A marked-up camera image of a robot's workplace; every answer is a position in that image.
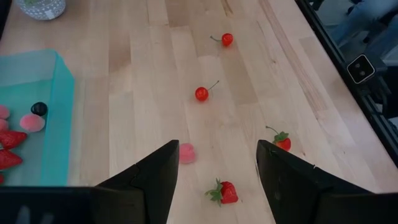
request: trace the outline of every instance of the transparent plastic bin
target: transparent plastic bin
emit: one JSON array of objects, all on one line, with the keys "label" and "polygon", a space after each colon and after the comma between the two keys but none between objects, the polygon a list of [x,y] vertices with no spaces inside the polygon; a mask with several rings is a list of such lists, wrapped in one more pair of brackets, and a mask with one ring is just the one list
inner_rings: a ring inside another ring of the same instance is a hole
[{"label": "transparent plastic bin", "polygon": [[11,130],[24,131],[19,120],[39,101],[47,104],[46,125],[28,133],[12,149],[24,160],[3,170],[5,186],[64,186],[67,184],[74,79],[54,50],[39,50],[0,57],[0,105],[11,115]]}]

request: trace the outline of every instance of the cherry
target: cherry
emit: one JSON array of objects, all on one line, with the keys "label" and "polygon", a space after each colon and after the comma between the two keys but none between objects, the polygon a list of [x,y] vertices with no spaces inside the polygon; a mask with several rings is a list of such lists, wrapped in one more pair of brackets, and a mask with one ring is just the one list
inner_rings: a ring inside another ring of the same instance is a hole
[{"label": "cherry", "polygon": [[211,90],[215,85],[217,85],[217,83],[219,83],[220,81],[218,80],[213,86],[211,86],[209,89],[206,89],[205,87],[199,87],[197,88],[197,90],[195,91],[195,97],[197,98],[198,101],[205,101],[207,100],[207,98],[209,97],[209,91]]},{"label": "cherry", "polygon": [[221,38],[221,40],[217,40],[216,38],[214,38],[213,36],[210,36],[210,38],[212,38],[213,40],[217,41],[217,42],[222,42],[223,45],[225,47],[228,47],[229,45],[232,44],[232,42],[234,41],[234,36],[232,34],[224,34]]}]

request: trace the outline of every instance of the wooden tabletop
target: wooden tabletop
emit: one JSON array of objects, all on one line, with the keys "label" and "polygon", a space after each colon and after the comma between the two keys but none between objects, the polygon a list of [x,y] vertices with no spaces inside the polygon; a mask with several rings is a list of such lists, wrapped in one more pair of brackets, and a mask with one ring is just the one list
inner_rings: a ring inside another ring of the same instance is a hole
[{"label": "wooden tabletop", "polygon": [[[229,32],[228,48],[211,40]],[[54,48],[76,78],[71,185],[96,185],[171,139],[181,165],[169,223],[273,223],[256,174],[266,125],[291,153],[374,192],[398,171],[293,0],[67,0],[47,22],[14,4],[0,54]],[[220,83],[199,103],[199,86]],[[215,178],[240,201],[204,196]]]}]

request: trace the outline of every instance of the strawberry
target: strawberry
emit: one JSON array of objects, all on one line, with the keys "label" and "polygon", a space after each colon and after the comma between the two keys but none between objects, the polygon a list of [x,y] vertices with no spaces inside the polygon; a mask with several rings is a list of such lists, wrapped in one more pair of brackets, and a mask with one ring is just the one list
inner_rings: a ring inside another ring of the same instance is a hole
[{"label": "strawberry", "polygon": [[19,165],[22,159],[9,150],[0,150],[0,170]]},{"label": "strawberry", "polygon": [[290,148],[292,147],[292,141],[290,140],[290,138],[288,138],[288,136],[289,136],[288,133],[285,133],[285,132],[278,133],[274,128],[268,127],[268,126],[266,126],[266,128],[269,128],[269,129],[275,131],[277,134],[277,135],[275,135],[274,141],[272,143],[274,143],[276,146],[278,146],[279,148],[281,148],[285,151],[290,150]]},{"label": "strawberry", "polygon": [[27,137],[26,133],[18,131],[0,132],[0,143],[3,149],[13,149],[22,143]]},{"label": "strawberry", "polygon": [[231,182],[220,182],[219,179],[216,179],[216,183],[216,189],[209,190],[205,193],[205,195],[211,195],[210,200],[217,202],[219,206],[221,206],[221,204],[235,203],[238,201],[235,186]]}]

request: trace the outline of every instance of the toy fruit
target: toy fruit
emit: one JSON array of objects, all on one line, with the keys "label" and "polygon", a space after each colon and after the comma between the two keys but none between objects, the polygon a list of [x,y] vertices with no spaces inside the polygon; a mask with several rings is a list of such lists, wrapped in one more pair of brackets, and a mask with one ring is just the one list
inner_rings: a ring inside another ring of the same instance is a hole
[{"label": "toy fruit", "polygon": [[45,120],[36,114],[27,114],[19,121],[21,128],[28,132],[37,132],[44,128]]},{"label": "toy fruit", "polygon": [[0,150],[0,170],[8,169],[21,163],[22,159],[10,150]]},{"label": "toy fruit", "polygon": [[13,149],[22,143],[26,137],[26,133],[19,131],[1,131],[0,144],[3,149]]},{"label": "toy fruit", "polygon": [[7,109],[6,106],[0,105],[0,118],[7,119],[10,116],[10,111]]},{"label": "toy fruit", "polygon": [[33,104],[33,106],[30,108],[30,111],[32,112],[32,114],[44,116],[47,113],[48,108],[45,103],[37,102],[37,103]]},{"label": "toy fruit", "polygon": [[189,164],[196,159],[195,150],[192,144],[184,143],[180,145],[180,163]]},{"label": "toy fruit", "polygon": [[235,203],[239,200],[235,186],[231,182],[220,182],[220,179],[216,179],[216,183],[216,189],[205,193],[205,195],[211,195],[210,200],[217,202],[219,206],[221,204]]},{"label": "toy fruit", "polygon": [[0,131],[8,130],[8,122],[5,119],[0,119]]},{"label": "toy fruit", "polygon": [[275,135],[274,141],[272,143],[274,143],[276,146],[278,146],[279,148],[281,148],[285,151],[290,150],[290,148],[292,147],[292,142],[287,137],[287,136],[289,136],[288,133],[285,133],[285,132],[278,133],[274,128],[268,127],[268,126],[266,126],[266,128],[269,128],[277,133],[277,135]]},{"label": "toy fruit", "polygon": [[234,41],[234,36],[232,34],[224,34],[221,38],[221,40],[217,40],[216,38],[214,38],[213,36],[210,36],[211,39],[217,41],[217,42],[221,42],[223,43],[223,45],[225,47],[228,47],[229,45],[232,44],[232,42]]},{"label": "toy fruit", "polygon": [[209,97],[209,91],[211,90],[215,85],[217,85],[217,83],[219,83],[220,81],[218,80],[213,86],[211,86],[209,89],[206,89],[205,87],[199,87],[197,88],[197,90],[195,91],[195,97],[197,98],[197,100],[203,102],[205,100],[207,100],[207,98]]}]

